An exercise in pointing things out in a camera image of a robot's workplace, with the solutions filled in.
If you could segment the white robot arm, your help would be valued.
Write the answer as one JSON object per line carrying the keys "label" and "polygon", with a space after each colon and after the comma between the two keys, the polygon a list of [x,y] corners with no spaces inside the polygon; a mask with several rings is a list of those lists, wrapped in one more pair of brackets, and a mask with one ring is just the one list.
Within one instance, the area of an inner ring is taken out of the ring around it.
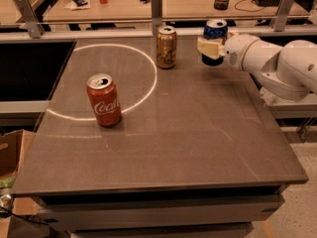
{"label": "white robot arm", "polygon": [[206,57],[222,58],[230,67],[251,74],[272,94],[299,101],[317,93],[317,45],[295,40],[284,47],[252,35],[229,33],[229,38],[199,37],[197,49]]}

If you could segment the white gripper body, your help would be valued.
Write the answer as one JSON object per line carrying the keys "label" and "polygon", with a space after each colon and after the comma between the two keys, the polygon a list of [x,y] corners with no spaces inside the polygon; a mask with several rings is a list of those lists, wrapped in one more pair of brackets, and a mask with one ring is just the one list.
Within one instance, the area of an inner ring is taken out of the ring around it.
{"label": "white gripper body", "polygon": [[251,55],[251,46],[259,40],[259,37],[252,35],[236,35],[228,38],[224,47],[224,62],[236,70],[260,71],[255,59],[246,61],[246,56]]}

